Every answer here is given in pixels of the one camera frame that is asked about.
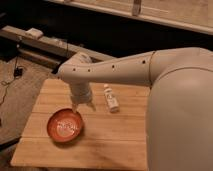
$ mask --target floor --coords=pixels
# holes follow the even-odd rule
[[[0,82],[10,82],[13,79],[15,59],[9,62],[0,60]],[[31,113],[36,97],[39,94],[42,83],[47,78],[54,78],[51,69],[18,58],[18,66],[24,67],[21,78],[13,81],[9,88],[3,105],[0,107],[2,127],[0,128],[0,144],[19,137],[24,129],[28,116]],[[0,102],[5,92],[5,86],[0,85]],[[10,160],[15,150],[15,145],[0,152],[1,171],[42,171],[43,168],[11,167]],[[53,171],[70,169],[48,169]]]

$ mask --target wooden table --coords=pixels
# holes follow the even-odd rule
[[[47,121],[57,110],[71,107],[68,85],[45,81],[23,131],[13,166],[141,170],[146,165],[145,110],[149,89],[111,84],[120,112],[111,114],[103,84],[91,84],[96,111],[79,107],[85,127],[75,141],[55,144],[46,132]]]

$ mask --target wooden tabletop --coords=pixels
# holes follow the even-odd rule
[[[13,166],[88,168],[145,171],[145,111],[149,89],[111,84],[120,112],[110,113],[103,84],[91,84],[96,111],[81,105],[83,133],[73,142],[55,144],[46,132],[47,121],[59,109],[70,108],[68,85],[45,81],[23,131]]]
[[[142,0],[137,16],[134,0],[47,1],[213,35],[213,0]]]

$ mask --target small bottle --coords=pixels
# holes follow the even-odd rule
[[[119,111],[118,101],[108,84],[104,84],[104,95],[111,113]]]

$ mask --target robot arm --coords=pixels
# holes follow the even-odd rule
[[[193,55],[198,49],[154,51],[99,63],[92,63],[87,54],[79,52],[60,66],[58,76],[70,85],[72,108],[76,111],[78,104],[94,106],[89,82],[151,87],[162,71],[176,58]]]
[[[91,103],[91,81],[152,86],[146,114],[148,170],[213,170],[211,51],[162,50],[94,64],[77,53],[58,75],[71,85],[74,108]]]

